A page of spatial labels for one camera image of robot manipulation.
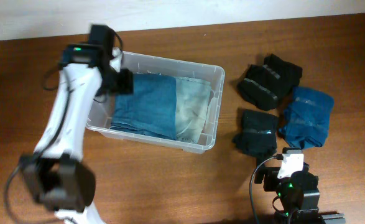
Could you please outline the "dark blue jeans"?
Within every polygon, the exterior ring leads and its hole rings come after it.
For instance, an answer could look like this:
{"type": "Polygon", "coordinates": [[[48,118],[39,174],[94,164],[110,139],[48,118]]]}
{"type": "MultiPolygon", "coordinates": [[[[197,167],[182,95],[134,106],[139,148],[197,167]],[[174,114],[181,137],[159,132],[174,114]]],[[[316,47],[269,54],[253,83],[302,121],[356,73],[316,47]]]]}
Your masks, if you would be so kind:
{"type": "Polygon", "coordinates": [[[176,79],[158,73],[134,74],[134,92],[118,95],[110,128],[176,139],[176,79]]]}

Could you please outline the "black garment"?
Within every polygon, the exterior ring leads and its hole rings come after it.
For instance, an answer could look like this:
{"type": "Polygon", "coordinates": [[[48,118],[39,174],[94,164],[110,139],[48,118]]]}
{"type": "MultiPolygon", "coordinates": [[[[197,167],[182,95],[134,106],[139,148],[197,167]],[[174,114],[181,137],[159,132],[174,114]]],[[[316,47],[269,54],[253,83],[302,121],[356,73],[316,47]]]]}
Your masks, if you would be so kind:
{"type": "Polygon", "coordinates": [[[245,101],[269,111],[278,107],[291,89],[299,85],[302,74],[302,67],[270,54],[264,58],[263,65],[248,68],[237,88],[245,101]]]}
{"type": "Polygon", "coordinates": [[[235,135],[233,143],[246,155],[266,159],[276,153],[278,122],[279,118],[272,114],[244,110],[241,132],[235,135]]]}

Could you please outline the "clear plastic storage bin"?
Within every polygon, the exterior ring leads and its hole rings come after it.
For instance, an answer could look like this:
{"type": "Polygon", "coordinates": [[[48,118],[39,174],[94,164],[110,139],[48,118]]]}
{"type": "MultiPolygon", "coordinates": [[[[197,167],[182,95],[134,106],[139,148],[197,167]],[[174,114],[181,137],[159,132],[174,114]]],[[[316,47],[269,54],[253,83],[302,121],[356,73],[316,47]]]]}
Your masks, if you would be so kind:
{"type": "Polygon", "coordinates": [[[112,120],[111,115],[115,109],[115,99],[113,96],[109,97],[105,103],[93,102],[86,123],[87,129],[99,132],[107,138],[128,139],[131,141],[177,148],[196,154],[203,154],[205,151],[213,148],[216,142],[218,118],[225,78],[225,71],[222,67],[126,51],[124,52],[122,67],[127,68],[134,73],[161,73],[173,77],[197,78],[210,82],[211,93],[208,100],[206,121],[198,143],[193,144],[171,141],[168,139],[112,130],[110,128],[112,120]]]}

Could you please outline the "blue garment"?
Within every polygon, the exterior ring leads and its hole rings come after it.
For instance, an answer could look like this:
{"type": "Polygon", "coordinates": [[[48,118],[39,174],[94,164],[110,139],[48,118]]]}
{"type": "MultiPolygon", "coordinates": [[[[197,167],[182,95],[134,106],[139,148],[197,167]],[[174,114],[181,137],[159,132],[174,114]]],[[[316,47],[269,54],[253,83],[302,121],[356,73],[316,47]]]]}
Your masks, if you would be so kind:
{"type": "Polygon", "coordinates": [[[334,99],[318,90],[295,87],[284,110],[286,124],[279,129],[290,147],[322,147],[328,137],[334,99]]]}

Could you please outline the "light blue jeans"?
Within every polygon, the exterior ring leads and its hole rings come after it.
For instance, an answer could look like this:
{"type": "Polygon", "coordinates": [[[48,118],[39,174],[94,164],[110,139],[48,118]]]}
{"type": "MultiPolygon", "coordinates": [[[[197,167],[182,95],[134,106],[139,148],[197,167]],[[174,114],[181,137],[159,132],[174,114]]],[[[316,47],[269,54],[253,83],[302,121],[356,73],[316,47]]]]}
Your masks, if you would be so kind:
{"type": "Polygon", "coordinates": [[[197,144],[203,131],[210,99],[211,83],[189,77],[176,77],[176,140],[197,144]]]}

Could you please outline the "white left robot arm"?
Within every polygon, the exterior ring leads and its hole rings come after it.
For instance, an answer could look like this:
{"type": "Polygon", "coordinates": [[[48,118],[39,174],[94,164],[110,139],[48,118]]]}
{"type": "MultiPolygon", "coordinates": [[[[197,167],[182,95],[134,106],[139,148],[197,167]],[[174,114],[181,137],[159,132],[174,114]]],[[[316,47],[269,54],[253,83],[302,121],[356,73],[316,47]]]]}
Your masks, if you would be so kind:
{"type": "Polygon", "coordinates": [[[68,45],[54,72],[59,73],[57,96],[45,131],[32,154],[21,155],[4,189],[8,215],[9,187],[21,174],[32,199],[53,212],[48,223],[102,223],[93,201],[94,173],[82,163],[83,136],[91,106],[97,96],[133,92],[133,74],[121,68],[120,36],[106,25],[93,24],[88,40],[68,45]]]}

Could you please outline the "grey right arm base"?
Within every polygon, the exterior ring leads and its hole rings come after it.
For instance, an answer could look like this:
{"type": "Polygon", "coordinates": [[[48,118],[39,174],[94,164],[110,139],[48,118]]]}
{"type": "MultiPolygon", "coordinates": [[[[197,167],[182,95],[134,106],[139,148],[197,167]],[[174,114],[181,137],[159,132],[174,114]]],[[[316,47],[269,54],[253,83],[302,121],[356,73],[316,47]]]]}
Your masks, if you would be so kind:
{"type": "Polygon", "coordinates": [[[334,213],[321,215],[321,224],[346,224],[346,219],[343,213],[334,213]]]}

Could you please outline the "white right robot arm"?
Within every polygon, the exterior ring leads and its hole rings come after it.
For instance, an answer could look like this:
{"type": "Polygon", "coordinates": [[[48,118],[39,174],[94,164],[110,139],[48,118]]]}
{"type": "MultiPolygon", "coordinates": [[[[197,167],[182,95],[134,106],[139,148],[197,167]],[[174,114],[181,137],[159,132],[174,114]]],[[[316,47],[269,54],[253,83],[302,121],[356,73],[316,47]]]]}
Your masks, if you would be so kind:
{"type": "Polygon", "coordinates": [[[273,201],[280,201],[283,209],[275,208],[272,223],[321,223],[318,201],[318,177],[309,172],[309,165],[290,177],[277,178],[280,167],[257,165],[251,175],[251,184],[262,184],[266,192],[275,192],[273,201]]]}

